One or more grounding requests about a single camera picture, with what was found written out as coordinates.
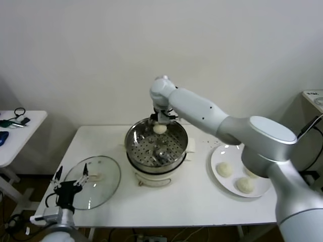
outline white plate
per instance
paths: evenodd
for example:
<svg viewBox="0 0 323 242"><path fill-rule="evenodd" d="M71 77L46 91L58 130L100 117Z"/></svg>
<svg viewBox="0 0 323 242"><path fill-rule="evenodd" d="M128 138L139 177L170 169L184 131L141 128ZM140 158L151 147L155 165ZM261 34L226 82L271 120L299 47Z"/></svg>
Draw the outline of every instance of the white plate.
<svg viewBox="0 0 323 242"><path fill-rule="evenodd" d="M218 179L218 181L230 192L246 198L258 198L261 197L271 186L271 182L267 178L251 178L254 183L254 191L250 194L243 193L236 187L236 181L241 177L249 177L245 171L245 166L241 160L241 153L244 145L231 146L222 145L217 147L211 157L212 172ZM221 162L227 162L232 166L233 174L224 178L220 176L216 170L217 164Z"/></svg>

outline small white table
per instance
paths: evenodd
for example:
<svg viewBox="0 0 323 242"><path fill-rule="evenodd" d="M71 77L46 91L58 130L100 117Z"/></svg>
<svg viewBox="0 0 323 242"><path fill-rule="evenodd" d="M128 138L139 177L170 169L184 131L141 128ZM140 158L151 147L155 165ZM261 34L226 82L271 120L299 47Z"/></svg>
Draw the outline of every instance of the small white table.
<svg viewBox="0 0 323 242"><path fill-rule="evenodd" d="M10 178L10 182L8 183L0 177L0 189L17 203L17 207L13 214L20 213L23 210L36 210L39 205L39 203L29 201L33 192L32 188L28 188L24 194L19 193L15 188L13 188L12 183L19 182L20 179L7 167L45 120L47 113L45 111L26 111L25 116L30 119L30 122L26 127L17 129L0 127L0 131L9 132L7 140L2 146L0 146L0 169ZM13 117L15 117L13 111L0 111L1 120Z"/></svg>
<svg viewBox="0 0 323 242"><path fill-rule="evenodd" d="M170 186L149 188L138 186L124 148L124 137L130 126L81 127L60 166L61 181L67 172L90 156L106 155L121 167L121 182L113 197L101 206L88 211L77 210L77 227L169 227L169 226L224 226L275 223L274 188L260 198L237 197L217 183L208 170L210 155L218 140L197 128L184 126L190 138L195 139L193 161L185 161L178 178ZM45 209L45 198L53 192L50 185L35 215ZM55 197L48 200L55 204Z"/></svg>

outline glass pot lid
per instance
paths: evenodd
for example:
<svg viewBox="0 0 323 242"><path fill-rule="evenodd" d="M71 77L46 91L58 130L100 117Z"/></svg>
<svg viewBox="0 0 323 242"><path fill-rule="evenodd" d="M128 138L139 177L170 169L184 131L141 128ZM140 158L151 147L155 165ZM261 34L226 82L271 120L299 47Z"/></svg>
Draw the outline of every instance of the glass pot lid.
<svg viewBox="0 0 323 242"><path fill-rule="evenodd" d="M65 181L78 180L87 164L89 179L82 191L74 197L73 206L77 210L96 208L109 200L116 192L121 170L118 163L108 156L93 156L79 162L65 177Z"/></svg>

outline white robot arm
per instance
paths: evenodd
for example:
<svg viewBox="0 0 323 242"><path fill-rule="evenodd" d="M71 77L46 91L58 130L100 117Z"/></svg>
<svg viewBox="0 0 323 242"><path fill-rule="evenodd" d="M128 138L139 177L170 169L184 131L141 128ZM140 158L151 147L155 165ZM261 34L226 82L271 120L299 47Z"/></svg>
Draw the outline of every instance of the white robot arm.
<svg viewBox="0 0 323 242"><path fill-rule="evenodd" d="M167 76L150 89L158 122L171 122L173 109L180 117L230 145L245 144L242 162L253 173L270 178L278 195L276 218L286 242L323 241L323 198L311 190L290 161L295 134L265 117L234 118L211 101L184 88Z"/></svg>

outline floor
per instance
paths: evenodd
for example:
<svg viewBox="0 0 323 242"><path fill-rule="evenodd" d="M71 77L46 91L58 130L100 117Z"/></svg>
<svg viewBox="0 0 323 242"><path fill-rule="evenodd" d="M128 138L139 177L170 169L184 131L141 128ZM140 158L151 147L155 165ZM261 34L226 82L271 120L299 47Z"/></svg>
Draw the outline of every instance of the floor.
<svg viewBox="0 0 323 242"><path fill-rule="evenodd" d="M21 179L21 182L18 184L14 184L14 187L19 190L20 192L24 192L26 188L33 187L35 188L35 192L33 193L31 200L32 201L40 201L42 199L43 194L45 193L47 187L49 184L48 178L27 178L23 177ZM15 208L15 203L9 199L8 197L5 197L5 220L7 220L11 213L13 212ZM1 220L3 218L3 212L1 208ZM33 215L33 212L24 212L23 215L28 218L29 216ZM31 232L37 231L39 228L34 225L29 225ZM244 226L244 231L249 231L252 229L255 229L256 226ZM135 237L131 236L134 233L135 234L143 234L143 235L162 235L164 237L167 237L168 241L172 241L179 232L181 232L184 228L122 228L122 229L114 229L114 231L111 233L110 242L123 242L126 238L127 242L133 242L135 241ZM186 239L191 233L197 231L199 228L188 228L184 232L182 232L180 235L178 235L175 241L182 241ZM94 242L108 242L108 237L111 229L110 228L98 228L95 230ZM0 228L0 235L2 235L4 232L3 226ZM80 229L80 232L88 235L89 228L82 228ZM29 240L30 242L36 242L40 241L44 235L45 231L38 234L33 239ZM24 234L24 231L18 233L16 235L16 239L26 239L27 236ZM237 242L239 240L237 227L235 226L226 226L226 227L208 227L203 228L199 232L193 234L187 241L189 242ZM2 241L15 241L13 238L9 238L5 236L2 238ZM277 227L272 229L270 232L265 234L263 237L259 238L256 242L283 242L283 239L281 237L281 234Z"/></svg>

